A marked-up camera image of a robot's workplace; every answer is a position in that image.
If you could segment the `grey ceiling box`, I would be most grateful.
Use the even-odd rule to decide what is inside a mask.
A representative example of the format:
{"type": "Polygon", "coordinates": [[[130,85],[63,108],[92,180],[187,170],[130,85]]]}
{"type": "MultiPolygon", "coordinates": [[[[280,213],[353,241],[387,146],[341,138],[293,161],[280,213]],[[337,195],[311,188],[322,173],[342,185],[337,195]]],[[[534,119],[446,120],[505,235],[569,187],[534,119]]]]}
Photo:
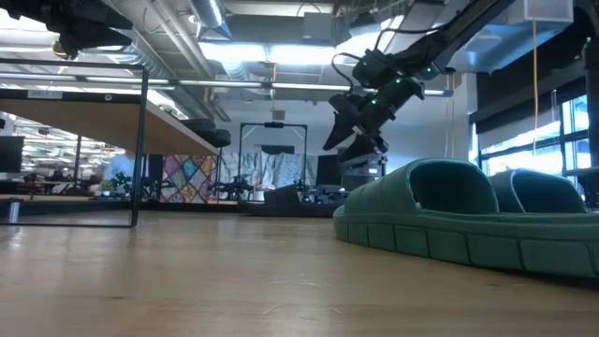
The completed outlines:
{"type": "Polygon", "coordinates": [[[341,18],[328,13],[306,12],[302,38],[311,44],[337,46],[350,39],[351,34],[341,18]]]}

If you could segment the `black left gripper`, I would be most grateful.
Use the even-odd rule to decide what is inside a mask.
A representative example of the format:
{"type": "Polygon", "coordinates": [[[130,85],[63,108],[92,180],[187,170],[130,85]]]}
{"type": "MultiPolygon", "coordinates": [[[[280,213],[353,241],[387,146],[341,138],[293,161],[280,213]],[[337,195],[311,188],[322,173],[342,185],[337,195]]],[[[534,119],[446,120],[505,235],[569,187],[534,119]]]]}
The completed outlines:
{"type": "Polygon", "coordinates": [[[12,19],[43,22],[60,34],[58,56],[76,59],[79,52],[99,47],[127,46],[132,39],[119,30],[133,23],[102,0],[0,0],[12,19]]]}

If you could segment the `large window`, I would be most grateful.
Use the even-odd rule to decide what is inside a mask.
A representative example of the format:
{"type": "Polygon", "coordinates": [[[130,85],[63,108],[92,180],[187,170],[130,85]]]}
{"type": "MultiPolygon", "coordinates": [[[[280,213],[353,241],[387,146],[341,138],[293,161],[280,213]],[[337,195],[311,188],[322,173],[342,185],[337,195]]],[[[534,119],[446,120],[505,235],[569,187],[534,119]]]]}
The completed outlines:
{"type": "Polygon", "coordinates": [[[589,128],[587,97],[582,95],[548,110],[499,126],[476,136],[483,155],[481,168],[489,175],[510,169],[533,169],[560,175],[592,166],[589,139],[565,140],[589,128]]]}

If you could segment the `wooden shelf with black frame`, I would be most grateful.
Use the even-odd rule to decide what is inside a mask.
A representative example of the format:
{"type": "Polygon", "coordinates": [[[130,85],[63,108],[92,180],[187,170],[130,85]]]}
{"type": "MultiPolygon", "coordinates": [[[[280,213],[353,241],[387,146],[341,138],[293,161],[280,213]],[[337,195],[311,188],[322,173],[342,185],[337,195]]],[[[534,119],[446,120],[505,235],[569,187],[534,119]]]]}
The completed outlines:
{"type": "Polygon", "coordinates": [[[144,66],[0,58],[0,64],[136,69],[138,95],[0,89],[0,110],[44,125],[115,145],[136,154],[129,226],[139,222],[143,154],[214,154],[215,148],[180,121],[147,100],[144,66]]]}

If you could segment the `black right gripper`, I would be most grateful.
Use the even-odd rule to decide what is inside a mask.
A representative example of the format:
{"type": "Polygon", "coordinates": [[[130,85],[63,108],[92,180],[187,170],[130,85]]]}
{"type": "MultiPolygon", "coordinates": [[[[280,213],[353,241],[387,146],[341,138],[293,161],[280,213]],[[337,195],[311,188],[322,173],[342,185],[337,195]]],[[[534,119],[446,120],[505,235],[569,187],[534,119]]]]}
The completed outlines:
{"type": "Polygon", "coordinates": [[[334,95],[329,99],[334,108],[334,124],[323,149],[329,151],[355,135],[352,144],[339,154],[347,162],[377,152],[386,153],[388,144],[380,137],[380,128],[395,119],[395,114],[409,99],[424,98],[424,87],[412,78],[399,77],[380,87],[374,94],[334,95]]]}

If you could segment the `silver ceiling duct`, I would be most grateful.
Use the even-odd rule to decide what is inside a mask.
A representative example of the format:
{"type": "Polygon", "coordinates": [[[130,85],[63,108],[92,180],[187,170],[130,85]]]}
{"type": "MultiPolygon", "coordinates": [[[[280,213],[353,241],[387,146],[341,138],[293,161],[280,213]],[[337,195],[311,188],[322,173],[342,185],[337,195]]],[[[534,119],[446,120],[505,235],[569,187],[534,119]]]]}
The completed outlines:
{"type": "Polygon", "coordinates": [[[221,0],[188,0],[196,19],[197,40],[230,40],[226,8],[221,0]]]}

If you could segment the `black frame stand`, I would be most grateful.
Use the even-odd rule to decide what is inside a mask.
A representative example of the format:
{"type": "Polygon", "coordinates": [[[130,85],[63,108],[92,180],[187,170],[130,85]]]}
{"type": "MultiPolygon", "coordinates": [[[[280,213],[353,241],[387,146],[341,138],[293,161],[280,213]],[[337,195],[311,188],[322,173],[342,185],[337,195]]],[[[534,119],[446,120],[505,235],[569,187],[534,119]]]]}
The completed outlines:
{"type": "MultiPolygon", "coordinates": [[[[248,135],[251,134],[251,131],[249,131],[246,134],[243,133],[243,129],[246,126],[252,126],[253,128],[264,127],[267,129],[269,129],[269,128],[271,128],[271,129],[290,128],[296,134],[298,134],[297,128],[301,128],[304,131],[304,136],[300,137],[303,140],[302,169],[300,171],[300,176],[298,176],[297,179],[295,180],[295,183],[299,182],[300,188],[303,188],[306,183],[306,174],[307,174],[308,125],[285,124],[282,122],[241,123],[240,139],[239,139],[239,152],[238,152],[238,170],[237,170],[238,178],[241,178],[242,150],[243,150],[242,143],[243,143],[243,140],[248,135]]],[[[283,176],[285,175],[285,170],[281,170],[283,160],[285,159],[285,156],[287,155],[287,152],[285,152],[286,148],[287,148],[287,146],[284,146],[284,145],[267,145],[266,154],[268,156],[275,156],[275,159],[272,162],[272,182],[275,187],[283,187],[284,183],[288,184],[288,181],[285,181],[283,179],[283,176]]]]}

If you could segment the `black equipment cabinet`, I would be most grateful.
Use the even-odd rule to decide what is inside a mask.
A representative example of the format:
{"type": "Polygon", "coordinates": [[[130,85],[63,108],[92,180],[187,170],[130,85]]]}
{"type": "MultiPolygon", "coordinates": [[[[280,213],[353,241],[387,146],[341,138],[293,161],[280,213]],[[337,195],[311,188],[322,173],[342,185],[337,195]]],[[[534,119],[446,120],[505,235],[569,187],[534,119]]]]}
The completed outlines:
{"type": "Polygon", "coordinates": [[[346,162],[342,164],[341,186],[345,191],[353,191],[363,184],[380,179],[386,173],[385,158],[346,162]]]}

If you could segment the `black background monitor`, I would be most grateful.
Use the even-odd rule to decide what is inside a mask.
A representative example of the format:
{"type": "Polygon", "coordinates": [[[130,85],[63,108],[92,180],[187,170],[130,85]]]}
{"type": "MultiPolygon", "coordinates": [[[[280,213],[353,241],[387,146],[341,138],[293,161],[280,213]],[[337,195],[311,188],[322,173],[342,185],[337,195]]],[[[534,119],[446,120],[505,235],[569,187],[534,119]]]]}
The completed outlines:
{"type": "Polygon", "coordinates": [[[22,170],[24,137],[0,136],[0,172],[18,173],[22,170]]]}

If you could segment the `white crumpled tarp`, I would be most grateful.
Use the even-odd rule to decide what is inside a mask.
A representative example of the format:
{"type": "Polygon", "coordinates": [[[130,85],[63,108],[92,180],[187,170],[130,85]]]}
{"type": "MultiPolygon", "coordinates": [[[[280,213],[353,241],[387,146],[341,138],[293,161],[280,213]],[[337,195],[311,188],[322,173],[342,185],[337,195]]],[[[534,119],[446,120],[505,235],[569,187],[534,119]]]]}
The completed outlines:
{"type": "Polygon", "coordinates": [[[318,156],[308,155],[306,161],[303,159],[303,154],[245,153],[240,159],[238,153],[223,153],[219,182],[232,183],[236,176],[241,175],[256,187],[283,187],[302,177],[307,184],[314,184],[318,156]]]}

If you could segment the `colourful patchwork quilt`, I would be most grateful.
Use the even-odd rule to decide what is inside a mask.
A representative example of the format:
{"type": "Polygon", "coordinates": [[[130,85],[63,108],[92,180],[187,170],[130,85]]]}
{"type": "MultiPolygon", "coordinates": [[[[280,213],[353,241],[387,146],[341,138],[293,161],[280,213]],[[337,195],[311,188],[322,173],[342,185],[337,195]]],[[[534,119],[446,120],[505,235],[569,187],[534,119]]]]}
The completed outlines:
{"type": "Polygon", "coordinates": [[[212,155],[167,154],[163,157],[160,201],[206,204],[213,201],[216,157],[212,155]]]}

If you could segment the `green slide sandal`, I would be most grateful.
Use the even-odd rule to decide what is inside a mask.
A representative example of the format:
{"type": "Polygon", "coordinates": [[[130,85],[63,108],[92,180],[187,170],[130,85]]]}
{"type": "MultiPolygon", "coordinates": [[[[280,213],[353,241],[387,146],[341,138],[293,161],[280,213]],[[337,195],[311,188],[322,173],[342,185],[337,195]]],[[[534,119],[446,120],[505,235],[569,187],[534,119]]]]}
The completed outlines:
{"type": "Polygon", "coordinates": [[[517,168],[489,177],[502,212],[587,213],[575,186],[561,176],[517,168]]]}
{"type": "Polygon", "coordinates": [[[599,278],[599,213],[502,212],[489,176],[418,159],[353,190],[338,240],[478,268],[599,278]]]}

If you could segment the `person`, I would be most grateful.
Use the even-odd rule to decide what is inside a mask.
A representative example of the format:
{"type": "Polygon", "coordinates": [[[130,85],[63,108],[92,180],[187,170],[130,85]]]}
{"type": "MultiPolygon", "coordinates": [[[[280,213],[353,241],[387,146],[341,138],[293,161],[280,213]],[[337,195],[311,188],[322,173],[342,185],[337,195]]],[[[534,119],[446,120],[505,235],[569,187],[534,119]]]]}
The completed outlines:
{"type": "Polygon", "coordinates": [[[100,185],[102,196],[129,196],[131,194],[135,157],[136,155],[130,151],[112,157],[103,173],[100,185]]]}

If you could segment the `silver metal cylinder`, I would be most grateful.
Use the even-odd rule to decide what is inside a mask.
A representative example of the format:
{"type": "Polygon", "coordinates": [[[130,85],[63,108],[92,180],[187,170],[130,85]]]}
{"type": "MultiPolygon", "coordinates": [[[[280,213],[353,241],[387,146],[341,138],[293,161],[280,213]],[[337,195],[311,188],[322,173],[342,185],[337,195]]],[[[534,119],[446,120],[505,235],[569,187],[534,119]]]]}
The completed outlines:
{"type": "Polygon", "coordinates": [[[16,224],[19,221],[22,199],[8,198],[5,199],[4,202],[7,204],[7,222],[10,224],[16,224]]]}

